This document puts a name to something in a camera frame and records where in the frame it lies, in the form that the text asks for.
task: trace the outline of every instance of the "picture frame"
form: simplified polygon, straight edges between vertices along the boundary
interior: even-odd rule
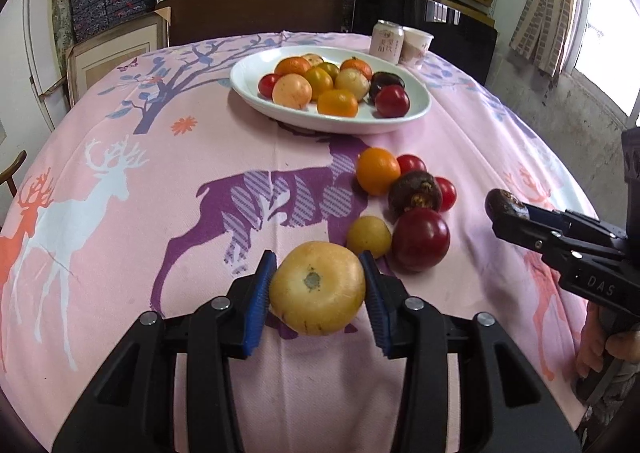
[[[118,65],[168,47],[169,14],[164,10],[153,11],[75,44],[66,55],[71,107]]]

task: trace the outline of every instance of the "window frame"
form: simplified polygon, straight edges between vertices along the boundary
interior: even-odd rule
[[[582,48],[582,40],[587,31],[590,5],[591,0],[577,0],[574,14],[575,29],[574,32],[572,32],[571,38],[567,41],[568,57],[564,62],[562,71],[578,81],[597,101],[604,104],[622,128],[634,128],[640,116],[640,92],[638,93],[638,97],[636,97],[636,102],[631,110],[631,114],[628,116],[604,91],[575,67],[578,56],[580,55],[580,49]]]

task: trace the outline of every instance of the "patterned curtain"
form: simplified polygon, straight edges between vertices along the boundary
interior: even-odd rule
[[[555,76],[560,70],[571,15],[572,0],[527,0],[511,48]]]

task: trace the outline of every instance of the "silver screw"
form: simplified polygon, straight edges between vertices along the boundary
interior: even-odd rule
[[[476,316],[476,319],[483,327],[491,327],[491,325],[495,324],[495,318],[488,312],[481,312]]]
[[[231,307],[231,300],[226,296],[218,296],[211,300],[211,306],[216,310],[224,310]]]
[[[404,300],[404,306],[409,310],[422,310],[424,302],[420,298],[412,296]]]
[[[158,321],[158,313],[152,310],[140,315],[140,322],[145,326],[153,325],[156,321]]]

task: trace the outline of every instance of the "orange flower print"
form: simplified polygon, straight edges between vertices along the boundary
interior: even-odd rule
[[[173,125],[171,125],[171,130],[174,133],[174,136],[178,134],[186,134],[193,130],[193,127],[197,125],[198,122],[196,118],[193,116],[189,116],[188,118],[180,118]]]

